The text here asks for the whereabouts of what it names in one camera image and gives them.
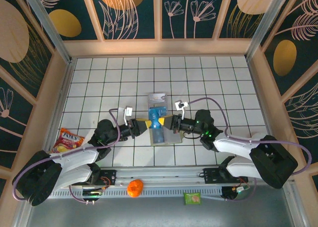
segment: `white tiled floor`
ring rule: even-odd
[[[225,109],[230,132],[250,137],[266,133],[245,58],[240,57],[135,57],[78,59],[60,128],[86,136],[98,121],[110,119],[111,108],[134,108],[133,116],[148,117],[147,95],[166,92],[168,109],[173,102],[211,97]],[[225,122],[216,104],[193,103],[186,116],[194,118],[199,109],[209,109],[215,125]],[[123,123],[122,113],[115,112]],[[207,151],[199,139],[181,144],[151,147],[149,131],[120,142],[100,166],[171,166],[220,164],[229,154]]]

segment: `green snack package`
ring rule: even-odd
[[[185,204],[201,204],[201,193],[183,193]]]

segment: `metal grating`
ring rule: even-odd
[[[82,189],[73,188],[73,194],[76,197],[81,197]],[[184,193],[200,192],[205,196],[220,196],[222,194],[221,186],[210,187],[157,187],[157,188],[144,188],[139,197],[182,197]],[[126,187],[123,188],[109,188],[100,198],[130,198],[127,193]],[[72,198],[68,188],[61,188],[52,192],[49,199],[68,199]]]

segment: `red snack bag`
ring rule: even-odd
[[[52,148],[52,153],[59,153],[76,149],[81,146],[84,141],[84,137],[72,134],[67,129],[61,128],[59,138]]]

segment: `orange toy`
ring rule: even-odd
[[[127,187],[128,195],[131,197],[137,197],[141,194],[143,191],[144,184],[141,180],[137,179],[134,181],[131,181]]]

